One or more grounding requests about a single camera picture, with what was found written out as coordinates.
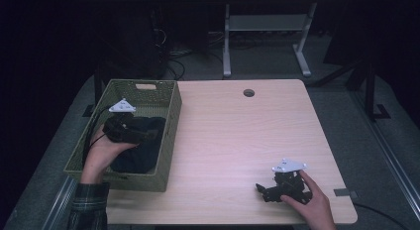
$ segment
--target shirt cuff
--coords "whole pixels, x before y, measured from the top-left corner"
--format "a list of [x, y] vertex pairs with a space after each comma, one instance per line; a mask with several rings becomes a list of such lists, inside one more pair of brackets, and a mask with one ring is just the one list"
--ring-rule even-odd
[[72, 203], [75, 211], [95, 211], [106, 208], [109, 182], [98, 184], [79, 183]]

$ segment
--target floor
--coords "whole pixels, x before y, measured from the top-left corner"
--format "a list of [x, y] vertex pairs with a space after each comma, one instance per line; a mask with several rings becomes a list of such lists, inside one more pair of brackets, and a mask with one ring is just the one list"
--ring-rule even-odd
[[[237, 34], [231, 44], [232, 76], [226, 78], [221, 63], [222, 45], [218, 43], [221, 35], [209, 36], [214, 43], [207, 54], [189, 54], [187, 48], [177, 47], [172, 53], [175, 61], [168, 63], [171, 69], [163, 79], [293, 78], [309, 84], [340, 68], [323, 63], [331, 40], [328, 35], [308, 38], [304, 54], [312, 75], [303, 77], [292, 50], [299, 33]], [[344, 74], [322, 87], [307, 88], [346, 186], [357, 204], [358, 222], [339, 225], [338, 229], [420, 229], [418, 208], [415, 211], [417, 202], [410, 200], [410, 196], [418, 200], [420, 187], [420, 131], [398, 104], [392, 89], [379, 77], [374, 101], [382, 104], [391, 118], [371, 122], [363, 111], [364, 87], [356, 92], [348, 91], [345, 87], [348, 77]], [[62, 120], [5, 229], [65, 228], [72, 180], [62, 170], [89, 120], [83, 113], [93, 103], [93, 78], [89, 78]], [[308, 229], [305, 225], [293, 227]], [[111, 230], [154, 228], [109, 227]]]

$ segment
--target table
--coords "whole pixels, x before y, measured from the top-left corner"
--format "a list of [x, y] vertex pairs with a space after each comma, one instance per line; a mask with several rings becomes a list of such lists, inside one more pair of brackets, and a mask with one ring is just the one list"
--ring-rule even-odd
[[229, 52], [230, 31], [301, 31], [300, 41], [293, 45], [293, 51], [299, 63], [303, 76], [312, 75], [303, 47], [308, 37], [309, 29], [315, 14], [317, 3], [313, 2], [305, 14], [292, 15], [231, 15], [229, 4], [226, 5], [225, 14], [225, 41], [223, 48], [223, 75], [230, 77], [231, 59]]
[[[300, 80], [180, 81], [181, 114], [166, 192], [111, 189], [111, 224], [296, 224], [284, 203], [265, 203], [282, 158], [308, 165], [337, 223], [357, 213]], [[247, 97], [244, 90], [253, 90]]]

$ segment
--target hand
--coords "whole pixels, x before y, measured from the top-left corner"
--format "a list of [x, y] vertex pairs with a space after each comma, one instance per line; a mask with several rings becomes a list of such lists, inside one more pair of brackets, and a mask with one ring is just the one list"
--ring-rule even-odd
[[101, 183], [102, 176], [117, 156], [138, 144], [114, 143], [102, 131], [103, 125], [93, 135], [90, 143], [95, 142], [89, 150], [81, 174], [80, 183]]
[[309, 203], [304, 205], [286, 195], [282, 195], [281, 200], [299, 212], [312, 230], [335, 230], [330, 200], [306, 172], [300, 171], [300, 175], [312, 191]]

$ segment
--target sleeve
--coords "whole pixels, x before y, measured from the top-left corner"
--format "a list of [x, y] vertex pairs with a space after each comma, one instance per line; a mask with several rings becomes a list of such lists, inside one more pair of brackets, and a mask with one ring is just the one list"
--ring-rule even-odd
[[107, 229], [106, 204], [109, 183], [82, 184], [77, 186], [68, 218], [68, 230]]

